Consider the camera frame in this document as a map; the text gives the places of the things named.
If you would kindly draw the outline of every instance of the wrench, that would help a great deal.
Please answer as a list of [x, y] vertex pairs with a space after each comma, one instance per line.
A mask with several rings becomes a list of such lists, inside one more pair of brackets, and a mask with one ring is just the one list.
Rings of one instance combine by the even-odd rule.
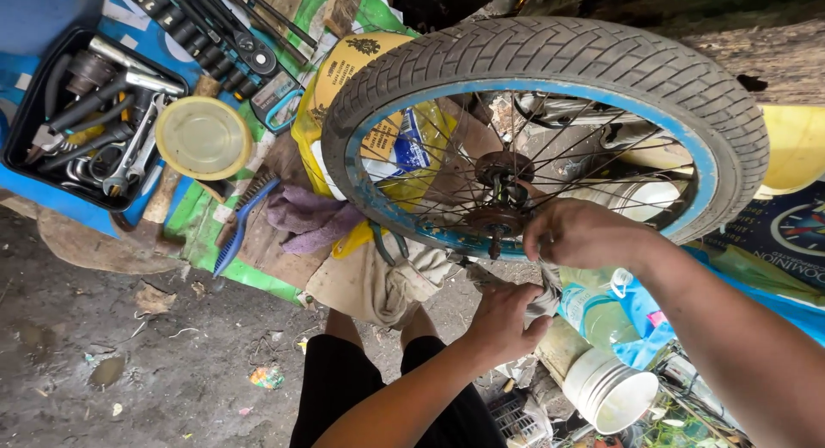
[[[161, 97], [158, 98], [158, 103], [155, 105], [157, 109], [157, 116], [166, 109], [166, 95], [161, 94]], [[138, 152], [137, 158], [134, 159], [132, 165], [129, 166], [129, 170], [126, 172], [126, 180], [129, 182], [133, 180], [141, 180], [146, 176], [146, 163], [150, 160], [150, 155], [152, 155], [152, 151], [155, 148], [155, 126], [157, 123], [152, 124], [152, 128], [150, 128], [150, 133], [146, 136], [146, 140], [144, 140], [143, 147], [140, 147], [140, 152]]]
[[135, 154], [139, 150], [141, 137], [149, 132], [151, 123], [155, 117], [155, 110], [158, 107], [158, 98], [161, 94], [155, 94], [152, 97], [152, 104], [146, 110], [146, 116], [140, 121], [138, 129], [134, 131], [134, 137], [129, 141], [129, 146], [123, 152], [123, 158], [120, 158], [120, 164], [117, 165], [115, 172], [111, 176], [103, 180], [103, 193], [110, 197], [117, 197], [126, 192], [129, 187], [129, 180], [126, 179], [126, 172], [129, 170]]

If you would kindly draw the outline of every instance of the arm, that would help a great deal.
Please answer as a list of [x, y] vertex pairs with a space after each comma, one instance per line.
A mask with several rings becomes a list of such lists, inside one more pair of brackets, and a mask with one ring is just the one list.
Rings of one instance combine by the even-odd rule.
[[825, 446], [825, 349], [793, 324], [658, 232], [591, 202], [553, 201], [524, 240], [531, 260], [541, 252], [562, 265], [615, 265], [636, 275], [696, 369], [759, 446]]
[[314, 448], [413, 446], [459, 392], [476, 377], [530, 353], [550, 317], [524, 328], [524, 312], [543, 289], [503, 285], [482, 294], [467, 333], [418, 368], [347, 411]]

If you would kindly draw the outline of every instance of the white cloth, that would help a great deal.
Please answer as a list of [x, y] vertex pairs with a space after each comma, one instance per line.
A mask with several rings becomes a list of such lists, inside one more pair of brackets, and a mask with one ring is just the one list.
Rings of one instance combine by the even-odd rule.
[[384, 246], [395, 267], [381, 258], [371, 240], [342, 260], [328, 257], [309, 278], [306, 291], [321, 304], [366, 323], [403, 327], [418, 305], [441, 289], [452, 264], [443, 250], [409, 239], [404, 260], [391, 233], [384, 235]]

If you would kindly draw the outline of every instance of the pliers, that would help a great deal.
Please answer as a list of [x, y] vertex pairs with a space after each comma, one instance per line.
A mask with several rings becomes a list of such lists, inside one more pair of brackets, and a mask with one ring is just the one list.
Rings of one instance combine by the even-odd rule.
[[[391, 267], [395, 267], [395, 259], [389, 255], [387, 252], [387, 247], [384, 246], [384, 238], [381, 237], [381, 225], [375, 221], [370, 221], [370, 229], [372, 229], [373, 237], [376, 239], [376, 250], [384, 258], [384, 261], [390, 265]], [[387, 229], [389, 233], [393, 234], [395, 237], [395, 242], [398, 244], [398, 250], [401, 252], [401, 257], [403, 259], [407, 259], [410, 256], [410, 252], [407, 249], [407, 241], [404, 240], [403, 237], [398, 235], [397, 233]]]

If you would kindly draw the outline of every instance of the water bottle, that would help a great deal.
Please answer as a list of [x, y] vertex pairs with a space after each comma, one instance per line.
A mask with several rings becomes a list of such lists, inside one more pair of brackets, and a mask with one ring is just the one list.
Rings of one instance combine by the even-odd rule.
[[561, 266], [562, 301], [559, 312], [593, 347], [613, 353], [614, 343], [641, 340], [619, 302], [608, 294], [622, 294], [633, 276], [625, 269], [573, 269]]

